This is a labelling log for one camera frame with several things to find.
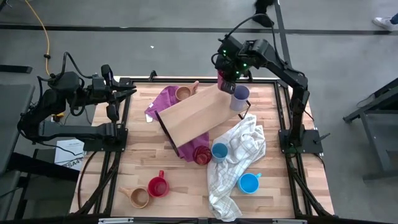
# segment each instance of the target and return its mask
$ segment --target checkered dish towel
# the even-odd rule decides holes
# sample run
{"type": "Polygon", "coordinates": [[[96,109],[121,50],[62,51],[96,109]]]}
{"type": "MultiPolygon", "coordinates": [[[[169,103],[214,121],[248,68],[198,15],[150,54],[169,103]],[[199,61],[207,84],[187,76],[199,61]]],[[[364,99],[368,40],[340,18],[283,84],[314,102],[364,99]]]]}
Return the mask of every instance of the checkered dish towel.
{"type": "Polygon", "coordinates": [[[266,155],[266,139],[262,126],[256,126],[256,116],[247,114],[233,129],[216,138],[213,144],[223,143],[228,155],[223,162],[207,165],[209,207],[214,216],[231,222],[242,212],[229,197],[232,188],[248,166],[266,155]]]}

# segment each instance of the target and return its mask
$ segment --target butcher block tabletop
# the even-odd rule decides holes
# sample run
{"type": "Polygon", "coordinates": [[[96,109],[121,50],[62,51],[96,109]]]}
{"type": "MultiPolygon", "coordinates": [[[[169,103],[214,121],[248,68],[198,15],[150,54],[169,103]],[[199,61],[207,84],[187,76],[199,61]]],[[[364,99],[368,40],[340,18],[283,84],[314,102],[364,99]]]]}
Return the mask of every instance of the butcher block tabletop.
{"type": "MultiPolygon", "coordinates": [[[[129,130],[126,150],[122,153],[118,170],[118,180],[114,194],[112,217],[214,217],[209,211],[206,166],[186,162],[176,156],[160,124],[154,120],[146,122],[145,109],[156,96],[169,85],[188,85],[189,83],[136,83],[137,92],[132,95],[126,127],[129,130]],[[143,209],[134,208],[129,199],[118,192],[119,187],[134,189],[147,187],[151,178],[164,170],[169,182],[170,192],[163,198],[151,198],[143,209]]],[[[200,84],[198,92],[213,84],[200,84]]],[[[242,194],[236,187],[231,198],[243,213],[243,218],[293,218],[292,197],[284,155],[280,152],[278,130],[280,129],[274,86],[272,84],[245,84],[250,89],[249,113],[257,116],[257,125],[262,125],[266,138],[266,155],[251,164],[245,171],[261,173],[259,190],[251,195],[242,194]]],[[[287,118],[285,100],[282,100],[287,118]]],[[[106,117],[106,103],[96,107],[93,126],[109,122],[106,117]]],[[[209,131],[210,146],[213,139],[227,132],[240,121],[235,116],[209,131]]],[[[306,129],[313,128],[308,115],[303,121],[306,129]]],[[[88,153],[83,165],[92,152],[88,153]]],[[[82,178],[81,201],[91,196],[100,180],[104,153],[97,153],[88,164],[82,178]]],[[[333,213],[325,170],[319,158],[311,154],[302,154],[308,188],[326,211],[333,213]]],[[[300,208],[304,212],[302,192],[297,186],[300,208]]],[[[106,204],[108,186],[104,190],[101,211],[106,204]]],[[[77,211],[77,190],[73,198],[71,212],[77,211]]]]}

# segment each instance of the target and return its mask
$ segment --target gray floor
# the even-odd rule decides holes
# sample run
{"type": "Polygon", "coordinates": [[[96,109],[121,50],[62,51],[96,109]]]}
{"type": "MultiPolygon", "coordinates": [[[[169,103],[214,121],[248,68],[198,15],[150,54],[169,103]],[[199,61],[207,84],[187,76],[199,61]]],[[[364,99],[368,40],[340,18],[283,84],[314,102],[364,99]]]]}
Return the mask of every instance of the gray floor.
{"type": "MultiPolygon", "coordinates": [[[[239,0],[41,0],[31,1],[45,24],[74,26],[231,28],[253,13],[253,1],[239,0]]],[[[280,0],[286,29],[380,30],[375,16],[398,11],[395,0],[280,0]]],[[[0,13],[0,21],[37,24],[27,6],[10,0],[13,8],[0,13]]],[[[274,8],[270,16],[276,21],[274,8]]],[[[244,28],[260,28],[248,22],[244,28]]],[[[209,32],[62,32],[51,31],[50,69],[57,72],[64,51],[69,51],[85,74],[100,71],[108,63],[117,75],[213,76],[210,55],[217,38],[209,32]]],[[[265,38],[270,34],[236,34],[239,40],[265,38]]],[[[278,49],[282,54],[280,38],[278,49]]],[[[30,75],[0,74],[0,83],[33,83],[45,76],[45,39],[41,31],[0,30],[0,63],[30,65],[30,75]]],[[[326,174],[335,213],[344,218],[398,223],[398,180],[362,181],[362,175],[378,170],[362,124],[341,119],[355,104],[397,77],[398,36],[392,35],[287,35],[294,68],[309,79],[310,103],[323,141],[326,174]]],[[[256,77],[274,77],[254,71],[256,77]]],[[[89,108],[90,119],[94,108],[89,108]]],[[[71,117],[70,124],[85,118],[71,117]]],[[[32,154],[21,139],[17,150],[32,154]]],[[[62,207],[54,201],[47,205],[62,207]]]]}

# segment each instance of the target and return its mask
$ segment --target wooden mug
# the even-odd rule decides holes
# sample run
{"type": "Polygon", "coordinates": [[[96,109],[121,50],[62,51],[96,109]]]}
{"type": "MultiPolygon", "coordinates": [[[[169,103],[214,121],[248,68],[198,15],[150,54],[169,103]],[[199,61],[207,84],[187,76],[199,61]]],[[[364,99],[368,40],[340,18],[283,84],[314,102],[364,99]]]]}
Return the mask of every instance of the wooden mug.
{"type": "Polygon", "coordinates": [[[192,85],[189,86],[180,86],[175,92],[175,97],[178,101],[182,101],[187,99],[188,97],[195,94],[199,85],[199,81],[195,81],[192,85]]]}
{"type": "Polygon", "coordinates": [[[144,208],[148,205],[149,194],[146,188],[138,187],[136,189],[125,189],[119,187],[119,191],[125,194],[134,208],[144,208]]]}

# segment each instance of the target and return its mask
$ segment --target purple cloth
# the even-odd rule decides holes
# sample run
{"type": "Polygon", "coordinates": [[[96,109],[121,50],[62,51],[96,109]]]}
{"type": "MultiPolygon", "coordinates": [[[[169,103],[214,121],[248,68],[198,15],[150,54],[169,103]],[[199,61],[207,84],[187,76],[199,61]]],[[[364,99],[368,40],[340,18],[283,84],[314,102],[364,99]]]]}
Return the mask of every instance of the purple cloth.
{"type": "MultiPolygon", "coordinates": [[[[177,98],[175,97],[175,92],[177,91],[178,86],[168,86],[164,88],[160,94],[156,97],[155,101],[152,103],[153,106],[148,107],[145,110],[145,114],[153,117],[157,120],[155,111],[160,113],[162,110],[173,106],[178,103],[177,98]]],[[[178,148],[180,152],[180,158],[184,158],[187,162],[193,161],[193,151],[198,146],[206,146],[209,147],[209,133],[206,132],[201,134],[200,136],[192,139],[190,142],[185,143],[184,145],[178,148]]]]}

